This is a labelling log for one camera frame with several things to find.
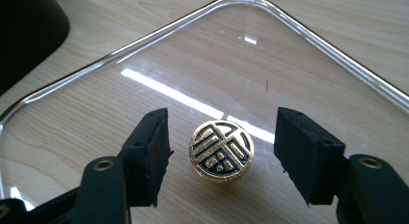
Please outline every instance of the round metal button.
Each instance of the round metal button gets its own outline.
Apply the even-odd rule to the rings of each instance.
[[[230,121],[209,121],[195,130],[189,155],[202,177],[214,182],[233,182],[252,164],[254,146],[241,126]]]

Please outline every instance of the metal screw head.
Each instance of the metal screw head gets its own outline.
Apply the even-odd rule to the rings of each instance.
[[[248,171],[254,146],[241,126],[230,121],[209,121],[195,130],[189,155],[202,177],[213,182],[233,182]]]
[[[6,205],[6,204],[0,205],[0,219],[7,216],[9,211],[10,211],[10,207],[8,205]]]
[[[94,170],[104,171],[114,166],[114,161],[112,160],[101,160],[94,165]]]

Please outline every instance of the clear plastic sheet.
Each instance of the clear plastic sheet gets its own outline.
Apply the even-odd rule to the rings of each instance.
[[[336,135],[346,156],[379,156],[409,181],[404,111],[271,13],[231,5],[18,111],[0,138],[2,196],[19,195],[35,207],[75,188],[90,161],[116,155],[146,113],[167,107],[175,153],[158,208],[132,209],[134,221],[336,222],[337,200],[306,206],[274,156],[280,106]],[[253,165],[238,182],[208,182],[190,163],[194,130],[215,119],[234,121],[253,138]]]

